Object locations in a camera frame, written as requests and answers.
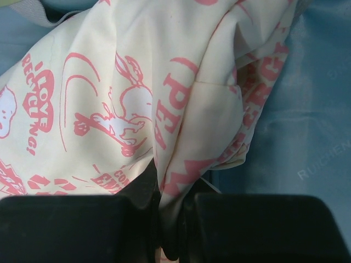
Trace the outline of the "cream pink printed garment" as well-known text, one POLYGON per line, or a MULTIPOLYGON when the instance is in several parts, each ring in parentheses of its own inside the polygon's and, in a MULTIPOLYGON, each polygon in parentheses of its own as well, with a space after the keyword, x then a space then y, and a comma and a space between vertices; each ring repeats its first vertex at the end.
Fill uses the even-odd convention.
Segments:
POLYGON ((99 1, 1 75, 1 197, 115 194, 150 161, 161 203, 242 164, 296 1, 99 1))

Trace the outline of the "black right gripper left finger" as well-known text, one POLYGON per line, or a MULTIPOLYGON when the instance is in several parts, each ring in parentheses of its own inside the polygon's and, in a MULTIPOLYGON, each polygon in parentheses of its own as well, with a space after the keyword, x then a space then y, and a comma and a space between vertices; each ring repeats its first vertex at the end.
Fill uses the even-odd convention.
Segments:
POLYGON ((115 195, 1 200, 1 262, 154 262, 160 194, 153 163, 115 195))

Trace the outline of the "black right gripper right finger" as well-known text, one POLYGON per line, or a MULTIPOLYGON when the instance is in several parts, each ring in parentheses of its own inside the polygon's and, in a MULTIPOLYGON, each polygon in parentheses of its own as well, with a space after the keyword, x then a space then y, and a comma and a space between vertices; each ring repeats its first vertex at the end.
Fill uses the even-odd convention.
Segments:
POLYGON ((284 178, 220 193, 204 179, 180 217, 181 262, 350 262, 350 182, 284 178))

